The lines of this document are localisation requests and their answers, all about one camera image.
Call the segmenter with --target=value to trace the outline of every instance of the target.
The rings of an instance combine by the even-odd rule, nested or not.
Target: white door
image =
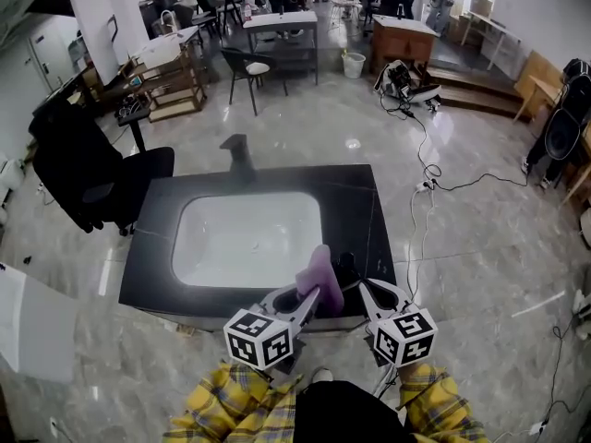
[[[57,26],[51,20],[30,35],[42,72],[52,90],[59,89],[74,76],[74,67]]]

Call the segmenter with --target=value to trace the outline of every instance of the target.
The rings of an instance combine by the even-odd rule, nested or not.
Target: white seat cushion
[[[247,66],[247,71],[251,76],[260,76],[270,70],[271,68],[269,66],[262,63],[252,63]]]

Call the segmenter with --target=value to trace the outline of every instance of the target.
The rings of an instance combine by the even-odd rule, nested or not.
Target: black countertop
[[[153,180],[127,257],[119,303],[161,314],[231,317],[237,309],[260,301],[269,289],[184,284],[173,272],[172,257],[181,214],[189,202],[268,192],[304,192],[314,197],[320,205],[322,240],[331,248],[333,264],[351,253],[359,275],[396,283],[371,166],[267,169],[258,170],[248,184],[230,173]],[[349,285],[349,274],[337,275],[341,287]],[[364,314],[357,288],[345,290],[344,299],[343,317]]]

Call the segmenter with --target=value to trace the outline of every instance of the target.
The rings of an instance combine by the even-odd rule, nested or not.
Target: black faucet
[[[230,150],[232,165],[230,174],[243,182],[252,182],[257,174],[248,152],[247,135],[232,135],[220,146],[220,150]]]

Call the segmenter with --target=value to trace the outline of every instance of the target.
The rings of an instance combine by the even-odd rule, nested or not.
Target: bottle
[[[252,19],[252,9],[250,8],[250,4],[246,4],[244,7],[244,20],[250,21]]]

